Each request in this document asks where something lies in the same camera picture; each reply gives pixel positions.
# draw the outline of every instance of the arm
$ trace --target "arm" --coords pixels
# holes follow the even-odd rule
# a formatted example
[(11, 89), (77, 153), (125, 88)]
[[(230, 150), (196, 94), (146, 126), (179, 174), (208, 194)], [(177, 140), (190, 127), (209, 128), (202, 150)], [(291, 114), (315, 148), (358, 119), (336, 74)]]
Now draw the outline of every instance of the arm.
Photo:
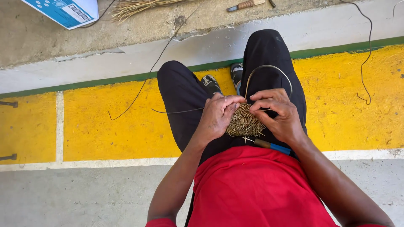
[(203, 150), (209, 142), (225, 133), (234, 111), (245, 102), (242, 96), (224, 97), (220, 93), (207, 99), (195, 133), (154, 193), (147, 221), (169, 218), (176, 223), (177, 213), (191, 187)]
[[(259, 91), (250, 98), (256, 101), (250, 112), (265, 124), (279, 141), (285, 142), (296, 152), (311, 187), (342, 226), (394, 226), (387, 214), (306, 136), (296, 106), (289, 101), (284, 89)], [(259, 110), (261, 107), (271, 108), (278, 116), (270, 118)]]

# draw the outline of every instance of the cardboard box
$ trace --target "cardboard box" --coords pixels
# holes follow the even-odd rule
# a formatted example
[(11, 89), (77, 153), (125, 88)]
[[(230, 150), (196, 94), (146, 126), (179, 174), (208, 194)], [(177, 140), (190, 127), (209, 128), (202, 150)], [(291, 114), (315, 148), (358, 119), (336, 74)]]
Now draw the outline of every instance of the cardboard box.
[(22, 0), (71, 30), (98, 20), (97, 0)]

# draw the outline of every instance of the hand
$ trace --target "hand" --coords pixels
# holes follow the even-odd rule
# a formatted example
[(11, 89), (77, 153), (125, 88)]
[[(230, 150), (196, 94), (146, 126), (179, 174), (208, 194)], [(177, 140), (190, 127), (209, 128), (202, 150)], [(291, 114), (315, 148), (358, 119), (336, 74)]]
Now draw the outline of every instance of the hand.
[[(250, 113), (255, 115), (276, 139), (294, 146), (307, 137), (300, 124), (297, 108), (290, 102), (285, 89), (262, 90), (251, 95), (250, 99), (256, 101), (250, 107)], [(261, 107), (272, 109), (278, 116), (270, 118), (264, 111), (259, 110)]]
[(223, 136), (227, 126), (230, 124), (231, 116), (240, 106), (240, 103), (245, 102), (247, 100), (239, 95), (223, 96), (216, 93), (211, 99), (206, 100), (205, 108), (194, 136), (205, 145)]

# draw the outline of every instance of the black pants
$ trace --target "black pants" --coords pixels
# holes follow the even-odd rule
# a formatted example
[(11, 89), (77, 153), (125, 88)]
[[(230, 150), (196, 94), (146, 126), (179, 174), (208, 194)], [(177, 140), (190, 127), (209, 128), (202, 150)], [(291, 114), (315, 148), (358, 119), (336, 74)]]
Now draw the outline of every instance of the black pants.
[[(306, 124), (306, 99), (303, 93), (302, 86), (296, 76), (293, 64), (290, 59), (289, 50), (284, 43), (279, 32), (271, 29), (265, 29), (254, 32), (247, 42), (247, 47), (244, 51), (243, 76), (240, 87), (240, 94), (245, 95), (247, 79), (250, 73), (261, 65), (273, 65), (280, 68), (290, 79), (293, 87), (293, 94), (290, 101), (296, 105), (299, 113), (299, 118), (304, 131), (307, 133)], [(163, 64), (157, 72), (158, 87), (164, 101), (167, 112), (185, 111), (204, 107), (205, 101), (211, 98), (202, 82), (197, 77), (178, 61), (169, 61)], [(257, 91), (284, 88), (288, 95), (290, 94), (290, 85), (287, 79), (274, 68), (262, 68), (257, 70), (250, 79), (248, 86), (247, 101), (249, 104), (253, 102), (250, 96)], [(173, 132), (174, 140), (177, 143), (181, 152), (186, 148), (189, 140), (198, 126), (202, 115), (202, 110), (195, 110), (185, 113), (168, 114), (171, 131)], [(272, 118), (276, 117), (277, 113), (268, 111), (268, 115)], [(262, 132), (260, 139), (274, 143), (283, 147), (289, 146), (278, 141), (274, 135), (266, 128)], [(206, 161), (208, 158), (225, 151), (231, 147), (250, 145), (254, 146), (251, 141), (245, 142), (242, 137), (231, 137), (223, 135), (222, 137), (213, 140), (204, 150), (199, 164)], [(191, 206), (185, 226), (191, 217), (193, 210), (194, 195), (192, 195)]]

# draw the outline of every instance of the yellow painted floor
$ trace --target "yellow painted floor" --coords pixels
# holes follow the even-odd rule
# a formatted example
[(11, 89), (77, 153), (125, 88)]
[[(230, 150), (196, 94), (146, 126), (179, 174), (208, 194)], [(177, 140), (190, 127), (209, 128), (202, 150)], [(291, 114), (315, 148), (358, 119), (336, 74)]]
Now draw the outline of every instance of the yellow painted floor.
[[(372, 53), (340, 53), (294, 60), (307, 102), (309, 136), (321, 151), (404, 147), (404, 45)], [(195, 73), (213, 75), (225, 95), (235, 94), (229, 68)], [(178, 157), (157, 79), (81, 88), (64, 92), (63, 160), (108, 160)], [(1, 164), (53, 162), (56, 152), (56, 94), (8, 98), (19, 107), (0, 106), (0, 156), (18, 153)]]

